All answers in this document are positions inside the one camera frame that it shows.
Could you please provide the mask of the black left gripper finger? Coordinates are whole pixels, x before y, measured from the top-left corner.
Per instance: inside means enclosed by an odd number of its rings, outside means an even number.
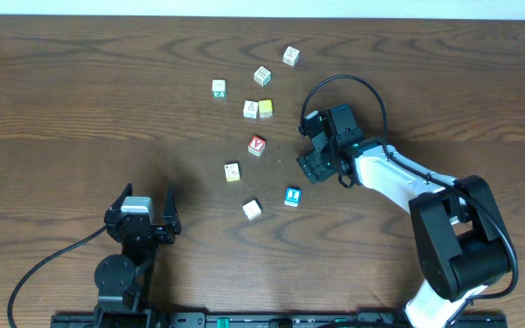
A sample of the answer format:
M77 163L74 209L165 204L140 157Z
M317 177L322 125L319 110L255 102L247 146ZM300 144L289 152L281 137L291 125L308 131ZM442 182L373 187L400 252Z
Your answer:
M120 211L121 206L122 206L123 202L125 201L125 198L129 197L131 195L132 195L132 184L128 183L127 186L125 187L125 189L118 196L118 198L109 207L109 210L110 211Z
M165 204L162 212L162 219L167 225L177 226L179 224L179 214L175 205L173 186L169 186L167 189L167 195Z

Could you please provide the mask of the blue letter L block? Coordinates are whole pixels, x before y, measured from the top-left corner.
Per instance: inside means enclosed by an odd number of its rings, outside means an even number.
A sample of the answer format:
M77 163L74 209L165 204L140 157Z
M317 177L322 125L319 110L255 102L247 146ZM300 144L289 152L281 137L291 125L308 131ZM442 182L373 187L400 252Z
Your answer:
M287 188L283 203L287 206L298 207L301 201L302 192L299 189Z

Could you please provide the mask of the white letter Y block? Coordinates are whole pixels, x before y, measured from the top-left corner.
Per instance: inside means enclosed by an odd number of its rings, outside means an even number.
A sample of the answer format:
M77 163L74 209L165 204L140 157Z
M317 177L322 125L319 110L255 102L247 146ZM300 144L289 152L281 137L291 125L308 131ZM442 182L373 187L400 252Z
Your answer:
M251 200L242 206L242 211L248 220L254 220L262 215L262 208L257 200Z

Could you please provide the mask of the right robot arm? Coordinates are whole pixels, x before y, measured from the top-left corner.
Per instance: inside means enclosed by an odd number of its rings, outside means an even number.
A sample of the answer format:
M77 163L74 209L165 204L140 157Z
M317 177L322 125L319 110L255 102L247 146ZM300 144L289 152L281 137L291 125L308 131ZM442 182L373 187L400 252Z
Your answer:
M319 132L310 137L313 151L298 162L312 183L332 175L348 177L386 196L411 217L424 281L401 310L360 312L334 318L328 327L504 327L502 314L467 314L466 308L488 298L490 285L510 274L516 287L515 248L489 184L481 177L457 179L430 171L407 159L383 138L360 132Z

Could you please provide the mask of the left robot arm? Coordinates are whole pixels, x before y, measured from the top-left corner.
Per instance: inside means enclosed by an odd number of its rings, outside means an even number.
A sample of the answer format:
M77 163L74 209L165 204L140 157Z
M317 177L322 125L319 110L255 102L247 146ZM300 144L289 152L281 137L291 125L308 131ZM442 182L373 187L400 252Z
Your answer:
M138 197L129 184L108 207L104 223L121 253L103 259L95 269L98 304L93 325L104 327L161 327L167 317L149 307L149 287L157 250L181 233L173 189L168 189L162 222L156 223L152 200Z

